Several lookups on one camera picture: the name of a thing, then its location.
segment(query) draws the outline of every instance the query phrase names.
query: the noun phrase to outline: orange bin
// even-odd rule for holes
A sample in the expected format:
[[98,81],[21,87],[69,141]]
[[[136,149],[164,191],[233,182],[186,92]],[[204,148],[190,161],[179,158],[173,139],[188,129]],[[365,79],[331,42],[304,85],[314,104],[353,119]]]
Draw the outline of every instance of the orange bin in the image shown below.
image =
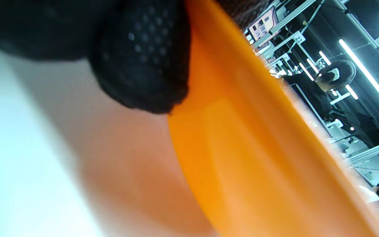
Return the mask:
[[190,94],[173,146],[222,237],[379,236],[349,177],[212,0],[188,0]]

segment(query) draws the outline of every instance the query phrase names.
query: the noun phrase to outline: black glove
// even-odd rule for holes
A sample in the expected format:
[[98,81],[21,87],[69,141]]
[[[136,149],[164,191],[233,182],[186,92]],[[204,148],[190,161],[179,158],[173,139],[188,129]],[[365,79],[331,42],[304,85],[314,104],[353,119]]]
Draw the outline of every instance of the black glove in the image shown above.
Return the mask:
[[[269,2],[218,1],[240,27]],[[0,50],[38,61],[88,58],[100,87],[128,108],[169,113],[188,94],[184,0],[0,0]]]

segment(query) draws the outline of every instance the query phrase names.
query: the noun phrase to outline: ceiling light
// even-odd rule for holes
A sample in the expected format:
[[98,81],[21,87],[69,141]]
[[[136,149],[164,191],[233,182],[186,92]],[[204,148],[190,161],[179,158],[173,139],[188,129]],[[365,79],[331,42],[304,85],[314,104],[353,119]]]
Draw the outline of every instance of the ceiling light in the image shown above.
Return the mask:
[[310,72],[308,72],[308,70],[304,67],[304,65],[302,63],[299,63],[299,66],[302,67],[302,70],[304,70],[304,72],[308,75],[311,81],[314,81],[314,78],[311,76]]
[[350,95],[354,99],[359,99],[358,95],[352,90],[352,87],[350,87],[349,85],[346,85],[346,89],[349,91]]
[[375,81],[373,76],[368,72],[365,66],[360,62],[358,57],[353,53],[353,51],[346,45],[346,43],[341,39],[339,40],[340,45],[346,50],[347,54],[349,54],[350,58],[356,63],[358,68],[362,71],[362,73],[366,76],[366,78],[371,82],[375,90],[379,93],[379,84]]
[[324,55],[324,53],[322,51],[320,51],[320,55],[321,55],[322,59],[324,59],[325,63],[327,63],[328,65],[331,65],[330,60],[328,60],[328,58]]
[[310,66],[314,69],[314,71],[316,72],[316,73],[318,73],[318,69],[317,69],[317,67],[313,64],[313,62],[311,62],[311,60],[310,59],[307,59],[307,62],[310,64]]

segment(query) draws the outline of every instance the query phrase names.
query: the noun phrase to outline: woman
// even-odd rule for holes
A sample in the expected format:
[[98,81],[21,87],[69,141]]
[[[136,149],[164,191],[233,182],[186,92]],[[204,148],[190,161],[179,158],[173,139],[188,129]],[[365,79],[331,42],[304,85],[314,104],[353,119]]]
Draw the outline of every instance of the woman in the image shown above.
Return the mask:
[[[289,84],[297,84],[319,116],[324,118],[332,109],[327,93],[350,84],[355,76],[355,65],[349,60],[340,60],[323,68],[314,81],[311,81],[305,73],[285,76],[284,80]],[[302,93],[295,91],[308,105]]]

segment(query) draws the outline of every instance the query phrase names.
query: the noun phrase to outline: white surface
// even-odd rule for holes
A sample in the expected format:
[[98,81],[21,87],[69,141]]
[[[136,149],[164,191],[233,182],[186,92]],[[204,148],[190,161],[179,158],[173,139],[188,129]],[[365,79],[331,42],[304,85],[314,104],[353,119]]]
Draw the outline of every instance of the white surface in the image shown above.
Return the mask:
[[0,53],[0,237],[214,236],[162,124],[84,61]]
[[364,200],[367,203],[373,202],[373,201],[379,201],[378,195],[376,195],[375,192],[369,190],[367,187],[364,187],[362,185],[359,185],[359,191]]

